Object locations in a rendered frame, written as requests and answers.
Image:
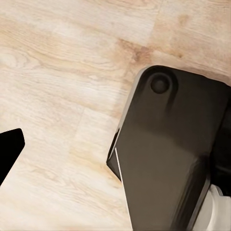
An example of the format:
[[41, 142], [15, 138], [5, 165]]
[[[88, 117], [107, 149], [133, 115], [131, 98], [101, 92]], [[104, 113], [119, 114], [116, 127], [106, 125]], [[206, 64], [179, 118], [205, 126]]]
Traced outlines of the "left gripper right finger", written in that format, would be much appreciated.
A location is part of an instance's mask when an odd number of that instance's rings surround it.
[[220, 128], [218, 131], [216, 146], [231, 166], [231, 130]]

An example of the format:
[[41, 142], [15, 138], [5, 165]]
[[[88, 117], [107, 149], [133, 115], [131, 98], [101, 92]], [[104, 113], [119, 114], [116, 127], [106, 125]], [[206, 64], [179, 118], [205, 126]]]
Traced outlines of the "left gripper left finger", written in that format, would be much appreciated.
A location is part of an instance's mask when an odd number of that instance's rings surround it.
[[20, 128], [0, 133], [0, 186], [25, 147]]

